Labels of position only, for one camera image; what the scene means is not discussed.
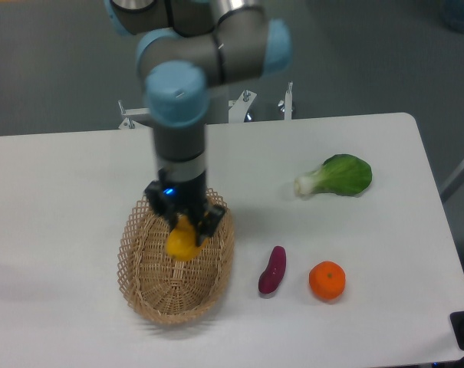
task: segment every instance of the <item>yellow fruit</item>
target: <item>yellow fruit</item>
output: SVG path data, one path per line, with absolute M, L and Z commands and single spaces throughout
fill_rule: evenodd
M 167 238 L 166 252 L 176 261 L 186 262 L 197 257 L 207 242 L 208 239 L 200 247 L 196 247 L 196 231 L 188 218 L 182 216 Z

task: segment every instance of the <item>wicker basket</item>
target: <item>wicker basket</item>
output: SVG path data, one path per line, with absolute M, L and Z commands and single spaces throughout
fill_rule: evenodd
M 232 269 L 232 215 L 223 198 L 208 189 L 212 204 L 227 209 L 198 257 L 174 261 L 165 251 L 169 226 L 153 214 L 146 198 L 137 202 L 124 228 L 117 276 L 124 298 L 138 314 L 158 324 L 193 320 L 220 298 Z

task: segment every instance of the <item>robotic arm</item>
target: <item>robotic arm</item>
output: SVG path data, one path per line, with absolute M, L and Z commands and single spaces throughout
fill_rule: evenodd
M 137 46 L 137 73 L 155 120 L 158 180 L 145 193 L 170 230 L 188 218 L 197 247 L 225 214 L 206 199 L 208 88 L 282 71 L 291 61 L 288 28 L 269 21 L 260 0 L 209 3 L 105 0 L 119 33 L 150 31 Z

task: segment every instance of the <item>green leafy vegetable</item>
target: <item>green leafy vegetable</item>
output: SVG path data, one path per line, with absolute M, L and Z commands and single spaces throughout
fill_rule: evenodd
M 341 154 L 327 159 L 319 170 L 306 172 L 295 180 L 295 194 L 335 193 L 356 196 L 371 184 L 371 167 L 356 156 Z

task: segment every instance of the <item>purple sweet potato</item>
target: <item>purple sweet potato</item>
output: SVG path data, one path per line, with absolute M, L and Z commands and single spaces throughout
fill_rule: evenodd
M 262 272 L 259 278 L 259 291 L 263 294 L 270 294 L 275 291 L 286 271 L 286 251 L 283 247 L 277 246 L 271 252 L 268 267 Z

